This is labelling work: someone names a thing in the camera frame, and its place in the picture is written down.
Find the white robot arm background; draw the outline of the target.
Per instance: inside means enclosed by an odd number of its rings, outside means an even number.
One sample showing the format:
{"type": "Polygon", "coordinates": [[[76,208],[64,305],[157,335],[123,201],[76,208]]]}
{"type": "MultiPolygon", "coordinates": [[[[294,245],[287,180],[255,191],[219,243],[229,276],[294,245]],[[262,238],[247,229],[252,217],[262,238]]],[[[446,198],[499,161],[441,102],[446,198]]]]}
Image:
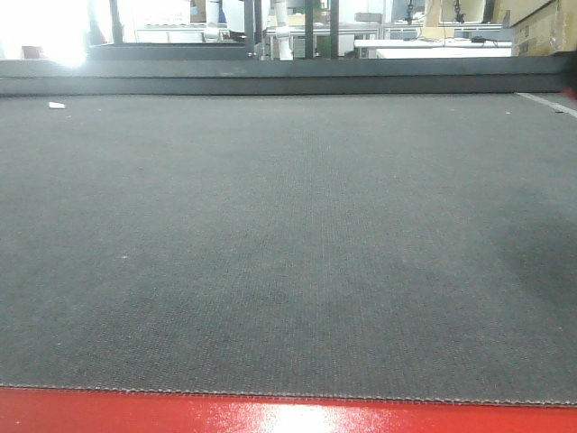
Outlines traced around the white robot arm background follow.
{"type": "Polygon", "coordinates": [[[285,0],[271,1],[274,15],[276,16],[275,34],[279,46],[280,60],[293,60],[293,53],[290,48],[291,29],[289,26],[288,6],[285,0]]]}

